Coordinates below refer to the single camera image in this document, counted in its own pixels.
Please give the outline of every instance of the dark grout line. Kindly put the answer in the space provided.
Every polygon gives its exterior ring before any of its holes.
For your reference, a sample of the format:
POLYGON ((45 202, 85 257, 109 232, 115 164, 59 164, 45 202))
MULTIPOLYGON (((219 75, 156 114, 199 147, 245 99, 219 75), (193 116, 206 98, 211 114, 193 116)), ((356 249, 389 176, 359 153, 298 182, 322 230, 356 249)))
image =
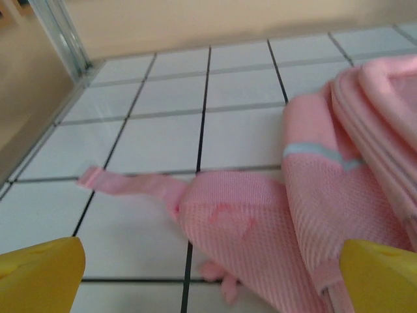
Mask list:
POLYGON ((125 283, 125 284, 183 284, 183 278, 156 278, 156 277, 149 277, 149 278, 90 278, 85 277, 81 280, 82 283, 88 284, 95 284, 95 283, 125 283))
POLYGON ((258 110, 269 108, 282 108, 285 106, 284 102, 265 102, 256 104, 243 104, 240 106, 220 106, 218 108, 208 108, 206 113, 220 113, 220 112, 234 112, 246 110, 258 110))
MULTIPOLYGON (((241 106, 220 106, 218 108, 208 108, 207 113, 218 113, 218 112, 230 112, 230 111, 244 111, 244 110, 256 110, 266 108, 279 108, 285 106, 284 102, 266 102, 266 103, 254 103, 254 104, 243 104, 241 106)), ((131 114, 129 119, 154 119, 157 117, 173 117, 182 115, 193 115, 201 114, 202 109, 191 109, 191 110, 179 110, 179 111, 168 111, 159 113, 146 113, 146 114, 131 114)), ((120 117, 107 117, 104 119, 84 119, 79 121, 68 121, 63 122, 59 126, 73 126, 73 125, 85 125, 93 123, 107 123, 115 121, 124 121, 126 118, 120 117)))
POLYGON ((14 170, 12 171, 12 174, 14 173, 14 171, 16 171, 19 168, 19 166, 21 166, 23 164, 23 162, 25 162, 26 158, 32 153, 33 149, 36 148, 36 151, 33 152, 33 154, 31 155, 31 157, 29 158, 29 160, 27 160, 27 162, 22 166, 22 168, 17 173, 17 175, 15 176, 15 178, 13 178, 13 180, 9 180, 9 179, 6 180, 6 183, 8 183, 9 186, 0 195, 0 201, 6 196, 6 193, 9 192, 9 190, 12 188, 12 186, 14 185, 14 183, 17 183, 18 182, 18 179, 19 179, 20 175, 23 173, 24 170, 26 170, 26 168, 28 167, 28 165, 32 162, 32 160, 34 159, 34 157, 36 157, 36 155, 39 153, 39 151, 41 150, 41 148, 43 148, 43 146, 45 145, 45 143, 47 142, 47 140, 51 137, 51 135, 53 134, 53 132, 55 131, 56 128, 57 128, 57 125, 54 122, 52 122, 51 125, 42 133, 42 135, 40 136, 40 139, 37 140, 32 145, 32 147, 28 150, 28 152, 25 154, 25 156, 22 158, 22 160, 19 162, 19 164, 14 168, 14 170))
POLYGON ((133 78, 131 80, 117 80, 114 82, 102 82, 90 84, 89 88, 100 88, 100 87, 109 87, 109 86, 119 86, 119 85, 131 85, 134 83, 143 83, 145 78, 133 78))
POLYGON ((268 48, 269 48, 269 52, 271 54, 272 62, 275 66, 275 71, 276 71, 276 74, 278 76, 278 81, 280 81, 280 86, 281 86, 282 94, 283 94, 284 99, 285 99, 285 103, 288 103, 287 92, 285 91, 284 82, 282 81, 280 70, 278 69, 278 65, 277 65, 276 60, 275 60, 274 52, 272 51, 271 43, 270 43, 269 39, 266 42, 268 44, 268 48))
MULTIPOLYGON (((200 139, 199 139, 199 144, 198 144, 197 164, 195 167, 196 174, 201 171, 201 156, 203 154, 203 138, 204 138, 206 107, 207 107, 207 94, 209 91, 210 59, 211 59, 211 47, 208 48, 206 84, 205 84, 204 100, 203 100, 203 112, 201 114, 200 139)), ((186 258, 185 273, 184 273, 184 286, 182 289, 180 313, 187 313, 188 295, 190 293, 192 258, 193 258, 193 245, 191 244, 191 242, 188 241, 187 258, 186 258)))
MULTIPOLYGON (((123 175, 126 176, 137 176, 149 173, 125 173, 123 175)), ((176 171, 153 171, 152 174, 160 174, 160 175, 188 175, 188 174, 195 174, 195 170, 176 170, 176 171)))
MULTIPOLYGON (((343 61, 343 56, 341 57, 329 57, 329 58, 322 58, 322 59, 312 59, 312 60, 299 60, 299 61, 289 61, 289 62, 282 62, 277 63, 278 67, 296 67, 301 65, 313 65, 313 64, 322 64, 322 63, 335 63, 343 61)), ((232 73, 239 73, 239 72, 251 72, 255 70, 268 70, 275 68, 275 64, 268 65, 245 65, 241 67, 233 67, 233 68, 221 68, 218 70, 211 70, 211 75, 218 75, 218 74, 232 74, 232 73)), ((170 75, 163 75, 163 76, 153 76, 148 77, 146 79, 147 83, 154 83, 154 82, 162 82, 165 80, 174 80, 174 79, 181 79, 181 78, 192 78, 192 77, 199 77, 204 76, 206 73, 204 72, 189 72, 189 73, 178 73, 178 74, 170 74, 170 75)), ((130 83, 141 83, 144 82, 145 79, 134 79, 134 80, 119 80, 116 82, 105 82, 105 83, 96 83, 90 85, 90 88, 97 88, 97 87, 108 87, 112 85, 125 85, 130 83)))
POLYGON ((115 116, 115 117, 105 117, 103 119, 80 119, 79 121, 68 121, 68 122, 61 122, 59 126, 74 126, 74 125, 84 125, 84 124, 95 124, 95 123, 105 123, 105 122, 117 122, 123 121, 126 119, 123 116, 115 116))
POLYGON ((67 177, 45 177, 45 178, 27 178, 17 179, 14 182, 16 184, 29 184, 29 183, 52 183, 54 181, 76 181, 78 176, 67 176, 67 177))
POLYGON ((363 59, 376 59, 380 57, 398 57, 400 55, 409 55, 409 54, 416 54, 417 47, 415 48, 408 48, 402 50, 394 50, 394 51, 385 51, 385 52, 374 52, 374 53, 360 53, 352 55, 353 61, 360 61, 363 59))
MULTIPOLYGON (((81 280, 83 284, 183 284, 183 278, 145 277, 145 278, 98 278, 85 277, 81 280)), ((221 284, 222 280, 209 282, 202 278, 190 278, 191 284, 221 284)))
POLYGON ((280 164, 261 165, 261 166, 241 166, 241 167, 227 167, 227 168, 207 168, 201 170, 202 173, 207 171, 275 171, 280 170, 280 164))
POLYGON ((193 114, 200 114, 200 113, 201 113, 201 109, 179 110, 179 111, 159 112, 159 113, 134 114, 130 116, 130 119, 153 119, 156 117, 193 115, 193 114))
POLYGON ((124 55, 116 55, 116 56, 113 56, 113 57, 106 57, 104 59, 104 61, 105 62, 120 61, 120 60, 125 60, 125 59, 135 59, 135 58, 138 58, 138 57, 150 57, 150 56, 153 56, 155 54, 156 54, 155 51, 146 52, 146 53, 127 53, 127 54, 124 54, 124 55))
POLYGON ((233 67, 233 68, 221 68, 218 70, 211 70, 210 75, 218 74, 231 74, 231 73, 240 73, 240 72, 253 72, 256 70, 272 70, 274 65, 271 64, 260 64, 260 65, 245 65, 242 67, 233 67))
POLYGON ((397 33, 399 33, 404 38, 406 38, 413 45, 417 46, 417 39, 415 39, 413 36, 411 36, 410 34, 408 34, 406 31, 404 31, 401 28, 399 28, 398 25, 393 24, 392 28, 394 29, 394 31, 396 31, 397 33))
MULTIPOLYGON (((156 54, 154 54, 154 57, 153 57, 153 59, 152 59, 152 61, 151 61, 150 65, 149 65, 149 67, 148 67, 148 69, 147 69, 147 71, 146 71, 145 79, 143 80, 143 82, 142 82, 142 83, 141 83, 141 85, 139 86, 139 89, 137 90, 136 96, 135 96, 135 98, 133 99, 133 101, 132 101, 132 105, 130 106, 130 109, 129 109, 128 113, 127 113, 126 119, 124 119, 123 124, 122 124, 122 126, 121 126, 121 128, 120 128, 120 131, 119 131, 119 133, 117 134, 117 137, 116 137, 116 139, 115 139, 115 142, 114 142, 113 146, 111 147, 111 150, 110 150, 110 152, 109 152, 109 156, 107 157, 106 162, 105 162, 105 163, 104 163, 104 165, 103 165, 103 168, 104 168, 104 169, 106 169, 106 168, 107 168, 107 166, 108 166, 108 165, 109 165, 109 163, 110 163, 111 156, 113 155, 113 153, 114 153, 114 152, 115 152, 115 150, 116 150, 116 146, 117 146, 117 144, 118 144, 118 142, 119 142, 119 140, 120 140, 120 138, 121 138, 121 136, 122 136, 123 130, 124 130, 124 128, 125 128, 125 126, 126 126, 126 124, 127 124, 128 117, 129 117, 130 113, 132 112, 133 107, 135 106, 137 99, 139 98, 139 95, 140 95, 140 93, 141 93, 141 91, 142 91, 142 89, 143 89, 143 86, 144 86, 145 82, 146 82, 146 78, 147 78, 147 76, 149 75, 149 73, 151 72, 152 66, 153 66, 153 64, 155 63, 155 59, 156 59, 156 54)), ((72 236, 73 236, 73 237, 75 237, 75 236, 77 235, 78 230, 79 230, 79 228, 81 227, 81 224, 83 223, 84 217, 85 217, 85 215, 87 214, 87 210, 88 210, 88 208, 89 208, 89 206, 90 206, 91 200, 93 200, 93 198, 94 198, 94 195, 95 195, 95 191, 93 191, 93 192, 91 193, 90 198, 88 199, 88 201, 87 201, 87 203, 86 203, 86 205, 85 205, 85 208, 84 208, 84 210, 83 210, 83 213, 81 214, 81 217, 80 217, 80 218, 79 218, 79 220, 78 220, 78 223, 77 223, 76 229, 74 230, 74 232, 73 232, 73 234, 72 234, 72 236)))
POLYGON ((349 64, 352 67, 354 67, 353 60, 351 59, 351 57, 349 57, 349 54, 347 54, 347 52, 342 48, 342 46, 340 45, 340 43, 333 37, 332 33, 331 32, 328 32, 327 35, 328 35, 328 38, 336 46, 336 48, 340 51, 340 53, 345 57, 346 61, 348 61, 349 64))
POLYGON ((189 72, 189 73, 177 73, 177 74, 168 74, 168 75, 160 75, 160 76, 153 76, 148 78, 148 82, 163 82, 165 80, 174 80, 174 79, 181 79, 181 78, 192 78, 192 77, 199 77, 205 76, 205 72, 189 72))
POLYGON ((279 68, 283 67, 304 67, 308 65, 318 65, 318 64, 327 64, 327 63, 337 63, 344 62, 346 58, 341 55, 340 57, 323 57, 319 59, 310 59, 310 60, 300 60, 300 61, 286 61, 277 63, 279 68))
MULTIPOLYGON (((262 166, 241 166, 241 167, 227 167, 227 168, 210 168, 204 169, 199 172, 206 172, 206 171, 268 171, 268 170, 280 170, 280 165, 262 165, 262 166)), ((161 171, 161 172, 152 172, 155 174, 160 175, 192 175, 195 174, 195 170, 175 170, 175 171, 161 171)), ((145 175, 148 173, 123 173, 126 176, 137 176, 137 175, 145 175)), ((53 183, 57 181, 77 181, 79 179, 78 176, 63 176, 63 177, 43 177, 43 178, 33 178, 33 179, 18 179, 16 181, 7 181, 5 183, 8 184, 27 184, 27 183, 53 183)))
POLYGON ((77 226, 76 226, 76 228, 74 229, 74 232, 72 233, 72 236, 73 236, 73 237, 75 237, 75 236, 77 235, 78 230, 79 230, 79 228, 81 227, 81 224, 82 224, 82 222, 83 222, 83 220, 84 220, 85 215, 87 214, 87 210, 89 209, 90 203, 91 203, 91 201, 93 200, 93 198, 94 198, 94 195, 95 195, 95 194, 96 194, 96 192, 95 192, 95 191, 92 191, 92 192, 91 192, 91 195, 90 195, 89 199, 87 200, 87 203, 85 204, 84 210, 83 210, 83 212, 82 212, 81 216, 79 217, 79 220, 78 220, 77 226))

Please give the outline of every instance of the white tile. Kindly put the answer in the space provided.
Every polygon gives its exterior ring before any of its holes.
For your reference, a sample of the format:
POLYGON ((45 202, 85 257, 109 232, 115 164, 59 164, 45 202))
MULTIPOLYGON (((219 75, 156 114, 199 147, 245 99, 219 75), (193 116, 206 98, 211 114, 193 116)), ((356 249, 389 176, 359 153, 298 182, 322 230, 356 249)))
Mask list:
POLYGON ((71 313, 177 313, 182 284, 81 284, 71 313))
POLYGON ((12 175, 8 178, 9 181, 13 181, 18 178, 20 172, 23 168, 27 165, 33 155, 39 150, 40 146, 52 135, 53 131, 55 130, 54 126, 50 126, 45 134, 36 142, 35 146, 29 151, 29 153, 25 156, 24 160, 20 162, 18 167, 13 171, 12 175))
POLYGON ((194 170, 201 114, 131 119, 110 160, 121 173, 194 170))
POLYGON ((0 198, 6 192, 6 190, 9 186, 10 186, 9 183, 4 183, 4 185, 0 187, 0 198))
POLYGON ((85 277, 183 277, 188 242, 163 204, 95 194, 78 236, 85 277))
POLYGON ((417 40, 417 23, 401 24, 398 27, 417 40))
POLYGON ((268 303, 244 286, 238 286, 238 299, 227 305, 217 284, 191 284, 188 313, 276 313, 268 303))
POLYGON ((282 67, 280 74, 288 99, 294 96, 318 91, 326 82, 346 68, 348 62, 323 63, 312 65, 298 65, 296 67, 282 67))
POLYGON ((283 108, 206 115, 201 167, 233 168, 281 162, 283 108))
POLYGON ((0 254, 71 236, 90 193, 74 181, 13 184, 0 202, 0 254))
POLYGON ((79 176, 103 166, 121 121, 57 127, 20 176, 21 179, 79 176))
POLYGON ((210 75, 207 109, 284 102, 275 69, 210 75))
POLYGON ((266 41, 233 46, 218 46, 213 47, 211 50, 210 70, 247 67, 250 65, 274 65, 266 41))
POLYGON ((344 60, 328 35, 271 40, 276 62, 295 62, 339 57, 344 60))
POLYGON ((158 54, 149 77, 196 72, 205 74, 208 57, 209 49, 158 54))
POLYGON ((132 114, 202 110, 206 76, 147 82, 132 114))
POLYGON ((88 88, 63 121, 125 117, 139 86, 140 83, 130 83, 88 88))
POLYGON ((350 56, 415 48, 415 45, 389 27, 334 33, 333 36, 350 56))
POLYGON ((152 58, 152 55, 146 55, 142 57, 108 60, 92 84, 142 79, 145 77, 152 58))

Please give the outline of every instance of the white tile floor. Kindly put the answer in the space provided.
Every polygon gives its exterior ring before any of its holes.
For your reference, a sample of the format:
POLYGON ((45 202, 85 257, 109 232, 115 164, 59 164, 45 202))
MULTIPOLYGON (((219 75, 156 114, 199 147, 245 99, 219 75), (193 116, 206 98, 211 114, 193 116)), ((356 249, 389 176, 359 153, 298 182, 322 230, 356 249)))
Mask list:
POLYGON ((79 236, 87 266, 72 313, 273 312, 243 287, 225 305, 218 286, 201 281, 204 255, 187 255, 158 203, 92 194, 76 178, 99 165, 186 181, 224 168, 282 179, 287 98, 352 63, 417 53, 416 44, 417 23, 107 61, 0 189, 0 253, 79 236))

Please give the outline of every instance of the pink backpack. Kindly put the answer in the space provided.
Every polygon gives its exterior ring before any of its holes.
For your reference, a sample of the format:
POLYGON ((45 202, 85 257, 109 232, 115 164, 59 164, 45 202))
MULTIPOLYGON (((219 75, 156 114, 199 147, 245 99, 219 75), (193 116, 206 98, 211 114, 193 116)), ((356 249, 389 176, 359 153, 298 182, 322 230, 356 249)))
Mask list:
MULTIPOLYGON (((416 74, 416 60, 385 59, 369 67, 407 63, 402 69, 410 72, 400 74, 412 79, 401 85, 400 91, 403 99, 414 101, 407 95, 413 95, 409 89, 417 90, 417 80, 411 76, 416 74)), ((237 296, 239 280, 280 312, 324 313, 335 308, 354 312, 338 266, 344 241, 367 239, 411 250, 409 236, 415 233, 417 216, 416 206, 393 211, 390 205, 414 201, 415 194, 403 197, 408 185, 381 183, 381 179, 396 179, 404 169, 410 170, 409 159, 416 160, 415 146, 409 149, 410 158, 404 160, 389 145, 408 148, 403 138, 412 141, 417 133, 407 132, 405 126, 390 126, 390 122, 385 128, 369 123, 364 132, 351 122, 357 121, 357 116, 351 112, 348 119, 341 113, 342 108, 372 106, 373 114, 359 119, 381 120, 375 112, 378 106, 369 103, 372 98, 362 97, 358 78, 362 77, 364 85, 368 79, 362 71, 370 70, 347 70, 319 93, 296 97, 286 107, 285 186, 237 171, 200 173, 187 185, 164 175, 125 177, 101 168, 90 168, 78 183, 115 196, 148 194, 162 200, 187 238, 213 260, 202 266, 201 273, 207 280, 223 280, 222 291, 229 303, 237 296), (341 98, 341 92, 358 96, 341 98), (370 143, 359 144, 359 134, 370 143), (383 134, 395 134, 395 142, 385 142, 383 134), (370 151, 373 143, 382 148, 370 151), (385 163, 376 161, 381 158, 385 163), (373 172, 381 171, 381 164, 396 171, 390 176, 374 176, 373 172), (384 193, 380 184, 390 191, 384 189, 384 193)), ((369 92, 386 95, 386 84, 383 89, 380 84, 366 86, 371 88, 369 92)), ((401 108, 390 113, 401 112, 401 108)), ((398 121, 393 118, 391 123, 395 126, 398 121)), ((412 185, 417 167, 411 170, 406 182, 412 185)))

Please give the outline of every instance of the yellow object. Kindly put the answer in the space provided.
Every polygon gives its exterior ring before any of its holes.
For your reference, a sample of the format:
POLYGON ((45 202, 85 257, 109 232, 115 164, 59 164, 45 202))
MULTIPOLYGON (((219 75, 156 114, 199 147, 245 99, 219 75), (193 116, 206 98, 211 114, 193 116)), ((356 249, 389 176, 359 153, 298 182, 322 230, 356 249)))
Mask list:
POLYGON ((355 313, 417 312, 417 254, 348 240, 340 269, 355 313))
POLYGON ((0 255, 0 312, 69 313, 84 268, 75 237, 0 255))

